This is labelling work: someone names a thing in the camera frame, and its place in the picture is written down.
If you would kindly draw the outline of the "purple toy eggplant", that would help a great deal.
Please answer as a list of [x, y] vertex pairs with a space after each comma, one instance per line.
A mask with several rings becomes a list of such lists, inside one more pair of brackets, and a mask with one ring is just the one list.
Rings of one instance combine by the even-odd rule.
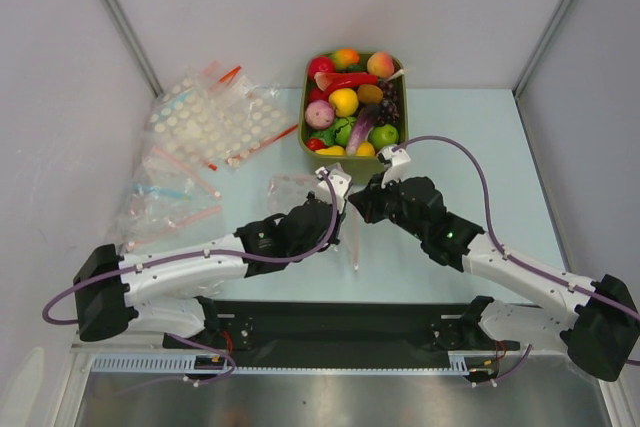
[[369, 133], [376, 126], [380, 111], [380, 104], [366, 104], [362, 108], [352, 127], [346, 146], [346, 154], [348, 156], [354, 156], [361, 143], [368, 138]]

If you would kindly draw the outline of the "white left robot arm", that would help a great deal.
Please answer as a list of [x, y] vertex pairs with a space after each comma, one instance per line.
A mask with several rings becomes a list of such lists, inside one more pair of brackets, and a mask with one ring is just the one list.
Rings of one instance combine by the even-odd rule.
[[343, 211], [308, 194], [287, 214], [274, 214], [194, 250], [121, 256], [112, 244], [94, 249], [73, 279], [79, 336], [97, 342], [126, 331], [151, 331], [214, 344], [220, 323], [199, 288], [209, 282], [284, 270], [337, 243]]

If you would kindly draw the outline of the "clear zip top bag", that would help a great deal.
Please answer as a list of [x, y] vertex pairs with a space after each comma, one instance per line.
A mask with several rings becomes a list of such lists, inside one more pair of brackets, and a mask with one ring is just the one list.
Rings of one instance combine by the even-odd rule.
[[[288, 214], [294, 207], [303, 204], [309, 193], [314, 194], [313, 189], [316, 184], [317, 178], [315, 173], [312, 175], [274, 175], [269, 182], [267, 198], [269, 212], [280, 216], [276, 222], [278, 222], [284, 215]], [[336, 214], [338, 212], [337, 207], [334, 204], [336, 197], [332, 187], [330, 187], [330, 192], [332, 197], [332, 203], [330, 204], [333, 207], [333, 216], [329, 230], [322, 239], [322, 242], [325, 242], [331, 236], [331, 229], [334, 227]], [[344, 215], [344, 218], [339, 234], [340, 244], [337, 246], [330, 246], [328, 249], [338, 251], [341, 255], [341, 259], [346, 261], [353, 270], [357, 271], [360, 264], [360, 234], [357, 222], [351, 218], [355, 214], [355, 209], [346, 202], [345, 209], [342, 214]], [[320, 253], [320, 248], [321, 246], [318, 245], [312, 250]], [[301, 255], [309, 257], [310, 251]]]

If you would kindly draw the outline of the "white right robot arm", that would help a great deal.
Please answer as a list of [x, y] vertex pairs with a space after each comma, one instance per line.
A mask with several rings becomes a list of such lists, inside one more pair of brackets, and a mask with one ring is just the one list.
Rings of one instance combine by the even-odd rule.
[[350, 203], [363, 220], [388, 220], [420, 242], [428, 257], [443, 266], [490, 280], [530, 301], [529, 306], [480, 298], [461, 323], [463, 340], [473, 348], [510, 340], [565, 354], [585, 373], [616, 381], [639, 339], [639, 314], [620, 279], [589, 277], [521, 260], [493, 240], [481, 226], [445, 205], [427, 177], [383, 184], [375, 176]]

